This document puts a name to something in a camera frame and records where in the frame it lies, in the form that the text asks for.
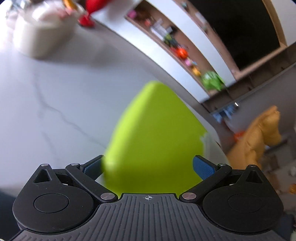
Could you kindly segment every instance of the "shelf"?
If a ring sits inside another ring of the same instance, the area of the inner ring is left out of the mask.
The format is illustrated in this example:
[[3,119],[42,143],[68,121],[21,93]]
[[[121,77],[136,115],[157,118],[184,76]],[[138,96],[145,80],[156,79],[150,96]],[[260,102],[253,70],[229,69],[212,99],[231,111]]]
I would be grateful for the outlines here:
[[281,26],[281,22],[279,20],[279,16],[277,15],[277,12],[274,8],[274,5],[272,4],[271,0],[262,0],[263,4],[265,5],[265,8],[270,16],[270,19],[274,25],[274,29],[276,31],[276,34],[278,36],[279,42],[283,43],[287,46],[286,37],[283,31],[283,28]]
[[[150,3],[147,1],[142,1],[135,10],[145,10],[147,11],[155,20],[162,19],[163,23],[162,26],[164,28],[168,26],[174,26],[174,24],[166,17],[164,16],[159,10],[157,10],[155,7],[153,7]],[[191,77],[207,92],[209,96],[212,96],[213,91],[207,91],[200,80],[200,77],[197,77],[193,74],[190,67],[188,67],[182,60],[180,60],[175,53],[161,40],[159,39],[155,34],[153,34],[149,27],[146,27],[144,25],[144,21],[134,20],[129,17],[125,17],[127,21],[132,23],[134,26],[136,26],[138,29],[140,29],[142,32],[144,32],[148,37],[150,37],[153,41],[155,41],[162,49],[164,49],[174,60],[180,64],[190,75]],[[185,45],[188,47],[188,54],[189,57],[197,63],[197,66],[201,72],[201,74],[205,74],[207,71],[214,71],[213,67],[210,65],[210,63],[207,61],[207,59],[203,56],[203,54],[196,48],[196,46],[187,38],[187,36],[178,29],[178,31],[175,33],[174,38],[179,44]]]
[[203,30],[202,22],[195,16],[195,13],[198,12],[198,10],[193,6],[193,4],[188,0],[186,0],[186,1],[173,0],[173,1],[176,2],[180,6],[180,8],[182,8],[182,6],[181,6],[182,2],[187,3],[188,12],[185,9],[183,9],[183,11],[186,12],[190,16],[190,18],[195,22],[195,24],[204,32],[204,34],[210,40],[212,45],[217,49],[217,51],[219,52],[222,59],[224,60],[226,65],[229,67],[230,71],[232,73],[238,72],[239,69],[238,69],[236,63],[234,62],[232,56],[230,55],[229,51],[227,50],[226,46],[224,45],[224,43],[222,42],[220,37],[216,34],[214,29],[209,25],[209,23],[205,24],[207,31],[205,32]]

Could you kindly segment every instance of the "white marble table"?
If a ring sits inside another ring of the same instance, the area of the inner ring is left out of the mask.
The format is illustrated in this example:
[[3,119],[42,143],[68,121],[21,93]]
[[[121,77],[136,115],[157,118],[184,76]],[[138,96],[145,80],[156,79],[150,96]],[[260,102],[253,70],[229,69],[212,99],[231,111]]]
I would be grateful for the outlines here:
[[64,168],[103,154],[132,98],[156,79],[93,31],[46,60],[0,45],[0,188],[17,193],[41,163]]

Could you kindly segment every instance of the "orange toy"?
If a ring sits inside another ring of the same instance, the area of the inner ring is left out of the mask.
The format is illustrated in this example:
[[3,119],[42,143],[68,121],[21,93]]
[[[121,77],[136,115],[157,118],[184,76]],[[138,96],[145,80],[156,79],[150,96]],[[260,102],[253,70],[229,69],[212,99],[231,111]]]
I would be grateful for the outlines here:
[[188,52],[186,49],[182,48],[182,47],[178,47],[176,50],[176,54],[180,59],[186,59],[188,57]]
[[293,183],[289,187],[289,193],[290,194],[296,194],[296,183]]

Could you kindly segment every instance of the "white wall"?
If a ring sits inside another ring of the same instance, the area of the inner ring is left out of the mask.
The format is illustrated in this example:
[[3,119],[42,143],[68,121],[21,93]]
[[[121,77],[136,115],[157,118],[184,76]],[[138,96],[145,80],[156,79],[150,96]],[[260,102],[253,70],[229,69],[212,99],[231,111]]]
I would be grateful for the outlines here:
[[[178,81],[197,101],[203,102],[209,95],[166,51],[124,17],[141,0],[115,0],[92,17],[119,34],[155,61]],[[214,70],[224,79],[226,86],[235,79],[224,60],[207,36],[173,0],[148,0],[165,14],[196,45]]]
[[292,0],[271,0],[278,14],[288,46],[296,42],[296,4]]
[[293,130],[296,120],[296,66],[277,77],[271,83],[239,102],[240,108],[229,124],[236,131],[246,130],[249,124],[272,105],[281,113],[280,133]]

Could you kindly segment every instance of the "green toy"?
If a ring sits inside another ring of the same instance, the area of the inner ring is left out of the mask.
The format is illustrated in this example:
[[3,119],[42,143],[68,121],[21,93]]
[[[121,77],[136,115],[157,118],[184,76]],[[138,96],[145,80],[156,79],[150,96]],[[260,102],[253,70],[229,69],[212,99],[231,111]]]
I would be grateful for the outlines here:
[[202,76],[202,84],[207,90],[218,90],[222,89],[224,81],[214,71],[208,71]]
[[179,46],[178,42],[170,34],[164,37],[164,43],[172,48],[177,48]]
[[202,181],[192,160],[195,155],[204,156],[206,135],[206,129],[169,87],[148,83],[114,130],[103,159],[105,186],[118,196],[179,196]]

